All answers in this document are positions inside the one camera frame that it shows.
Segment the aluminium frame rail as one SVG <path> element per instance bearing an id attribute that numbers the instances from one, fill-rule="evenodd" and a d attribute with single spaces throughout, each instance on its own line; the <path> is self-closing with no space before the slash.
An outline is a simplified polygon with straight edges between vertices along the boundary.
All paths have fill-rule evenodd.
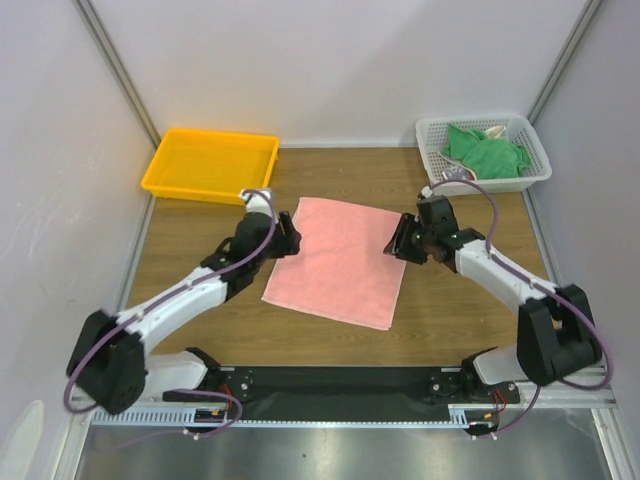
<path id="1" fill-rule="evenodd" d="M 206 392 L 228 393 L 244 404 L 300 396 L 317 401 L 415 400 L 430 405 L 516 406 L 526 393 L 514 380 L 484 385 L 459 369 L 442 367 L 215 367 L 182 362 L 122 373 L 87 368 L 76 385 L 111 414 L 141 398 L 202 400 Z"/>

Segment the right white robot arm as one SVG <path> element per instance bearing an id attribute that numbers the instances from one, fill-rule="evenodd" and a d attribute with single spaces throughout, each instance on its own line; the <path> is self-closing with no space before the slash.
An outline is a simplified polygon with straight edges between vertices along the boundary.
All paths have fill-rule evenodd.
<path id="1" fill-rule="evenodd" d="M 585 292 L 559 287 L 501 254 L 473 228 L 459 227 L 444 196 L 422 197 L 416 213 L 404 213 L 384 252 L 422 265 L 429 259 L 483 287 L 516 317 L 516 343 L 471 355 L 460 377 L 463 395 L 481 402 L 497 384 L 528 380 L 539 387 L 591 367 L 603 349 Z"/>

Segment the green towel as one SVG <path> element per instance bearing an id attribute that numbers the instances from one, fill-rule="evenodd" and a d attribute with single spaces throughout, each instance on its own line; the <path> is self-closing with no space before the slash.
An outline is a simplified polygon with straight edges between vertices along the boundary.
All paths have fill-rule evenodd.
<path id="1" fill-rule="evenodd" d="M 473 170 L 477 180 L 521 177 L 532 166 L 526 148 L 508 139 L 505 125 L 477 130 L 449 124 L 447 134 L 441 153 Z"/>

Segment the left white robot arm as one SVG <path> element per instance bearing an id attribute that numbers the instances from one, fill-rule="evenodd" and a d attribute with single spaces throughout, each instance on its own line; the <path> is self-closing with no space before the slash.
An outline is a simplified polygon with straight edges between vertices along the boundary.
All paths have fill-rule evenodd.
<path id="1" fill-rule="evenodd" d="M 126 411 L 145 396 L 160 395 L 169 401 L 214 397 L 222 383 L 217 361 L 196 347 L 175 355 L 156 355 L 154 348 L 250 286 L 265 262 L 298 254 L 300 241 L 288 212 L 276 217 L 248 213 L 234 235 L 176 285 L 114 315 L 93 312 L 85 320 L 66 369 L 66 410 L 80 411 L 71 404 L 75 387 L 111 415 Z"/>

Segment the yellow plastic tray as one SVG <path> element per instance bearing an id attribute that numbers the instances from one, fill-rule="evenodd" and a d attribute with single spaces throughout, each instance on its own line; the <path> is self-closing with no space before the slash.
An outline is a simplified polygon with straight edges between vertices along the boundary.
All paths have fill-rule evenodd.
<path id="1" fill-rule="evenodd" d="M 141 187 L 158 198 L 240 205 L 243 190 L 270 184 L 279 146 L 276 136 L 171 128 Z"/>

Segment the patterned white cloth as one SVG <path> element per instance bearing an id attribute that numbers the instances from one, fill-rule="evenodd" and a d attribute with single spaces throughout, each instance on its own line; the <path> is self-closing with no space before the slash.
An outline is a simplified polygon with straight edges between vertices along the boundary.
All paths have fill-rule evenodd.
<path id="1" fill-rule="evenodd" d="M 477 179 L 475 172 L 465 167 L 460 161 L 453 160 L 441 152 L 438 155 L 446 164 L 442 170 L 442 177 L 445 180 L 475 181 Z"/>

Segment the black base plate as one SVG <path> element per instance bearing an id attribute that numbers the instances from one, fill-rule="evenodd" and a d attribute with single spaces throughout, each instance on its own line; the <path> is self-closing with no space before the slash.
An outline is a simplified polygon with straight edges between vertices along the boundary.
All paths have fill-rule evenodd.
<path id="1" fill-rule="evenodd" d="M 205 376 L 198 390 L 228 393 L 244 420 L 428 422 L 452 405 L 517 405 L 512 381 L 488 386 L 459 368 L 430 366 L 236 366 Z"/>

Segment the pink towel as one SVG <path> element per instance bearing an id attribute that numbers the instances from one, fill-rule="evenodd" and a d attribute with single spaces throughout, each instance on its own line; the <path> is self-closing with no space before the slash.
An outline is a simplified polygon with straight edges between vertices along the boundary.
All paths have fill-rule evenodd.
<path id="1" fill-rule="evenodd" d="M 383 253 L 401 215 L 302 197 L 293 222 L 300 252 L 276 262 L 262 300 L 290 310 L 386 331 L 405 263 Z"/>

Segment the white plastic basket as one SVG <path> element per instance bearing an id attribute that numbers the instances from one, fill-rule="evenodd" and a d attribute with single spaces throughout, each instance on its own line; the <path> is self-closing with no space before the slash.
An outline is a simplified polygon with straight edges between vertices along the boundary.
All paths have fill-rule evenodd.
<path id="1" fill-rule="evenodd" d="M 531 123 L 515 114 L 421 119 L 416 139 L 429 181 L 443 195 L 521 192 L 552 168 Z"/>

